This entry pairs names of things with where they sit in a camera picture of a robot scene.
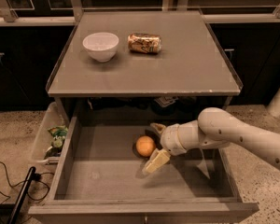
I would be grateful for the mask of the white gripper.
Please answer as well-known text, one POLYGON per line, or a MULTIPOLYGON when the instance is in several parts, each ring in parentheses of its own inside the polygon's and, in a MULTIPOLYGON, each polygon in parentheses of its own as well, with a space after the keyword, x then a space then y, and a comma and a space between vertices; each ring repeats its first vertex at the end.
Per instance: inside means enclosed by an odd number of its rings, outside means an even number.
POLYGON ((163 124, 153 122, 150 124, 150 127, 160 138, 161 146, 164 149, 158 150, 156 148, 152 152, 149 160, 142 169, 144 175, 150 175, 156 172, 170 160, 171 155, 177 156, 181 154, 181 144, 178 139, 178 124, 166 127, 163 124))

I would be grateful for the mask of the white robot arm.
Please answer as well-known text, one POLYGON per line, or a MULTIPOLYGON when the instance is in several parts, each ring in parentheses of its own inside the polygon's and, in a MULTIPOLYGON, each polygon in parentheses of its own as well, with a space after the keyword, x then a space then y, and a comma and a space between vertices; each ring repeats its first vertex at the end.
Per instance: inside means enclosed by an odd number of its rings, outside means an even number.
POLYGON ((165 126, 151 123, 159 135, 161 150, 152 152, 142 172, 152 174, 172 156, 189 150, 221 148, 234 143, 280 171, 280 134, 246 124, 227 111, 208 107, 194 121, 165 126))

